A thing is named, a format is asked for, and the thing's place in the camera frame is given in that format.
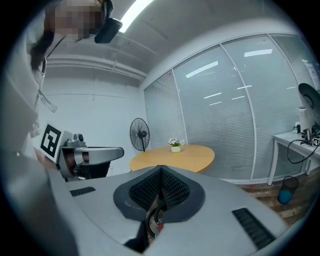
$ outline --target fluorescent light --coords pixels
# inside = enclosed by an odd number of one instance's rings
[[[244,57],[262,55],[262,54],[270,54],[270,53],[272,53],[272,50],[273,49],[249,51],[249,52],[244,53]]]
[[[204,97],[204,99],[208,99],[208,98],[210,98],[210,97],[213,97],[213,96],[216,96],[216,95],[220,95],[220,94],[221,94],[221,92],[216,93],[216,94],[213,94],[213,95],[210,95],[210,96],[207,96],[207,97]]]
[[[126,32],[139,13],[141,13],[152,1],[153,0],[136,0],[122,17],[121,22],[123,25],[119,31],[122,33]]]
[[[190,78],[190,77],[192,77],[192,76],[194,76],[194,75],[196,75],[196,74],[198,74],[198,73],[200,73],[200,72],[202,72],[202,71],[205,71],[205,70],[207,70],[207,69],[210,69],[210,68],[212,68],[212,67],[214,67],[214,66],[216,66],[216,65],[218,65],[218,61],[212,62],[212,63],[210,63],[210,64],[208,64],[208,65],[203,66],[203,67],[200,67],[200,68],[198,68],[197,70],[192,71],[191,73],[187,74],[187,75],[186,75],[186,78]]]
[[[244,97],[244,96],[232,98],[232,100],[240,99],[240,98],[243,98],[243,97]]]
[[[211,105],[216,105],[216,104],[219,104],[219,103],[221,103],[222,101],[219,101],[219,102],[216,102],[216,103],[212,103],[212,104],[210,104],[209,106],[211,106]]]
[[[252,87],[252,85],[247,85],[246,87]],[[245,88],[245,87],[239,87],[239,88],[237,88],[237,90],[243,89],[243,88]]]

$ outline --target electric fan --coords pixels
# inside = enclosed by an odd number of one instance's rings
[[[130,139],[137,150],[146,151],[150,139],[149,134],[149,128],[143,119],[136,118],[133,120],[130,126]]]

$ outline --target ceiling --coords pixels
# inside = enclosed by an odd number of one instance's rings
[[[121,20],[135,0],[113,0],[112,17]],[[142,81],[177,47],[217,27],[254,17],[275,17],[262,0],[154,0],[109,44],[94,36],[77,43],[63,40],[48,67],[97,66]],[[61,37],[56,36],[53,48]]]

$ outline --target potted plant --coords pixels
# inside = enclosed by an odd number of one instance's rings
[[[178,153],[181,151],[181,147],[185,144],[185,140],[178,140],[176,138],[170,138],[168,144],[171,145],[171,152]]]

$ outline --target round wooden table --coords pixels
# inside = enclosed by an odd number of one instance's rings
[[[171,153],[171,146],[164,146],[135,156],[130,161],[130,169],[138,171],[146,167],[165,165],[201,173],[214,159],[215,152],[206,146],[183,145],[179,153]]]

